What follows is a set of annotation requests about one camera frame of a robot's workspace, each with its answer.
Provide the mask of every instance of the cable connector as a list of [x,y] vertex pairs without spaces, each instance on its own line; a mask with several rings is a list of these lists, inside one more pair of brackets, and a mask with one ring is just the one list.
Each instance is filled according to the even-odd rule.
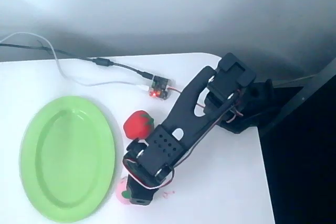
[[93,59],[92,62],[94,62],[95,64],[99,66],[104,66],[104,67],[109,67],[109,66],[114,65],[113,61],[109,59],[105,59],[105,58],[96,58],[96,59]]
[[154,78],[154,75],[148,72],[139,71],[138,74],[141,75],[143,78],[146,78],[149,80],[153,80]]

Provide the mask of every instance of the robotic arm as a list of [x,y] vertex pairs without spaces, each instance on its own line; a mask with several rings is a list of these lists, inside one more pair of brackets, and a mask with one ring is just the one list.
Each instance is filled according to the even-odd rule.
[[[253,85],[257,84],[254,83],[255,78],[256,74],[233,54],[223,57],[216,69],[207,66],[194,77],[180,94],[168,117],[145,142],[136,139],[127,146],[123,164],[132,175],[128,176],[127,181],[132,204],[148,205],[154,193],[171,182],[174,169],[189,157],[195,146],[216,124],[235,133],[253,125],[249,117],[247,123],[238,121],[236,126],[229,127],[226,121],[232,118],[235,111],[260,110],[258,106],[249,108],[250,101],[253,101],[249,94],[251,89],[255,89]],[[194,109],[199,94],[205,88],[209,89],[205,99],[205,115],[199,117],[194,114]],[[262,94],[269,90],[267,83],[263,83],[260,88]],[[270,99],[264,95],[258,101],[264,104]],[[179,140],[173,136],[176,129],[183,131]],[[164,183],[170,173],[171,180]]]

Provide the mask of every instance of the red strawberry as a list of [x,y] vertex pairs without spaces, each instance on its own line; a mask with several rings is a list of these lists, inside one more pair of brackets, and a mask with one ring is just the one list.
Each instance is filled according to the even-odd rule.
[[143,110],[135,111],[126,120],[123,128],[129,139],[146,139],[154,130],[154,119]]

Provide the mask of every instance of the black cable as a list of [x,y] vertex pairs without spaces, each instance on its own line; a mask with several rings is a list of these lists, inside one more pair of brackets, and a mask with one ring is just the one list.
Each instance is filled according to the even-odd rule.
[[[0,47],[16,47],[16,48],[24,48],[24,49],[34,49],[34,50],[44,50],[44,51],[47,51],[47,52],[52,52],[52,49],[49,48],[49,47],[44,47],[44,46],[40,46],[40,47],[31,47],[31,46],[22,46],[22,45],[15,45],[15,44],[1,44],[0,43]],[[136,72],[137,74],[141,75],[143,78],[146,78],[146,79],[150,79],[152,80],[154,75],[151,74],[151,73],[148,73],[148,72],[144,72],[144,71],[140,71],[138,69],[135,69],[135,68],[132,68],[132,67],[129,67],[127,65],[124,65],[124,64],[120,64],[120,63],[115,63],[109,59],[105,59],[105,58],[93,58],[93,59],[90,59],[90,58],[86,58],[86,57],[80,57],[80,56],[77,56],[77,55],[74,55],[74,54],[71,54],[69,52],[65,52],[63,50],[59,50],[59,49],[54,49],[55,52],[58,52],[60,54],[63,54],[63,55],[67,55],[67,56],[71,56],[73,58],[76,58],[76,59],[80,59],[80,60],[86,60],[86,61],[91,61],[91,62],[94,62],[95,64],[99,65],[99,66],[104,66],[104,67],[109,67],[109,66],[117,66],[117,67],[121,67],[121,68],[126,68],[128,70],[131,70],[131,71],[134,71]]]
[[[22,46],[22,45],[14,45],[14,44],[0,44],[0,46],[1,47],[16,47],[16,48],[24,48],[24,49],[34,49],[34,50],[44,50],[44,51],[47,51],[47,52],[52,52],[52,49],[50,47],[44,47],[44,46],[30,47],[30,46]],[[63,55],[71,56],[73,58],[80,59],[80,60],[92,61],[92,59],[85,58],[85,57],[80,57],[80,56],[71,54],[69,52],[59,50],[59,49],[55,49],[55,52],[58,52],[58,53],[63,54]]]

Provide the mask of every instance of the green plate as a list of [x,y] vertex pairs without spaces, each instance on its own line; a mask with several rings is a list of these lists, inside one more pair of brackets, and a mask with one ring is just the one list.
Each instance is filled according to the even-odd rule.
[[114,142],[100,110],[81,97],[62,97],[32,119],[22,142],[25,192],[44,216],[73,222],[104,199],[114,170]]

